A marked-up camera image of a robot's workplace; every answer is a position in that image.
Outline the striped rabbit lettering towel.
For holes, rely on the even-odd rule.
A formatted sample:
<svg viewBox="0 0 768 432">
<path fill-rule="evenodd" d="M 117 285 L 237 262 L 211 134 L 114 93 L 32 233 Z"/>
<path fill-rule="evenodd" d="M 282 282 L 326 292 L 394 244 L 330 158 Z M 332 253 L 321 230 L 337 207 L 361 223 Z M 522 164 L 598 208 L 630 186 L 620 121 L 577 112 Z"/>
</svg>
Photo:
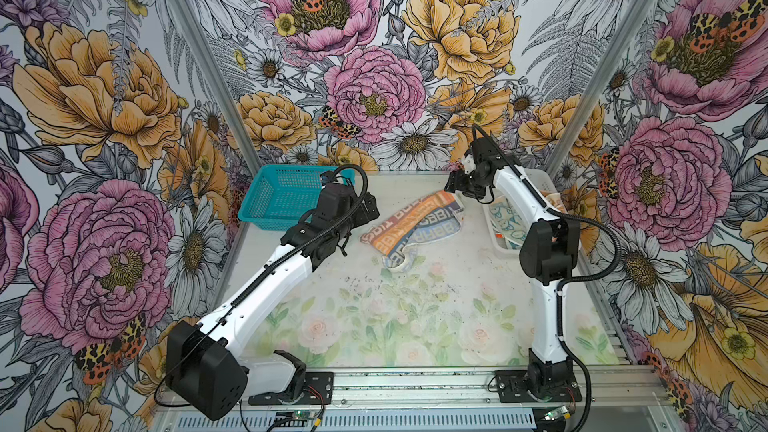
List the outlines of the striped rabbit lettering towel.
<svg viewBox="0 0 768 432">
<path fill-rule="evenodd" d="M 360 242 L 381 255 L 390 270 L 412 267 L 420 246 L 457 235 L 463 225 L 464 206 L 455 193 L 437 191 L 396 211 L 364 233 Z"/>
</svg>

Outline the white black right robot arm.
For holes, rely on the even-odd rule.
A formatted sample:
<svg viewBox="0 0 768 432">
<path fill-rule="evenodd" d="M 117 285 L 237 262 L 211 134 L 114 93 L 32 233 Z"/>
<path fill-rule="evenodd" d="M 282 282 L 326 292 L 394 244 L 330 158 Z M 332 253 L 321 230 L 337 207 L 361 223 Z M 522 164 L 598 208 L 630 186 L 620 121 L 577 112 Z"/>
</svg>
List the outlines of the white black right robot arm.
<svg viewBox="0 0 768 432">
<path fill-rule="evenodd" d="M 464 170 L 449 175 L 445 190 L 483 200 L 500 193 L 528 228 L 519 249 L 519 263 L 530 279 L 534 335 L 529 363 L 522 377 L 497 379 L 501 392 L 518 388 L 538 400 L 581 399 L 574 360 L 565 351 L 563 297 L 557 287 L 572 277 L 577 264 L 577 224 L 557 215 L 528 178 L 525 170 L 503 154 L 495 141 L 481 137 L 465 155 Z"/>
</svg>

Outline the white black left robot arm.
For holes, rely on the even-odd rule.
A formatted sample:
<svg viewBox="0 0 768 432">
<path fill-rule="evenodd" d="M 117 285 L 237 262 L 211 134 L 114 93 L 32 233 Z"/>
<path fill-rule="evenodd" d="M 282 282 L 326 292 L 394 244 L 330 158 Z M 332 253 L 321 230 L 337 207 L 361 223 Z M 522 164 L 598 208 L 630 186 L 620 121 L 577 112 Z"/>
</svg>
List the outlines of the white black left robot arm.
<svg viewBox="0 0 768 432">
<path fill-rule="evenodd" d="M 171 330 L 167 387 L 210 420 L 251 397 L 298 400 L 307 387 L 306 364 L 284 350 L 252 357 L 246 347 L 294 287 L 343 252 L 354 229 L 378 216 L 376 198 L 367 189 L 336 181 L 324 185 L 315 208 L 283 234 L 250 282 L 196 324 Z"/>
</svg>

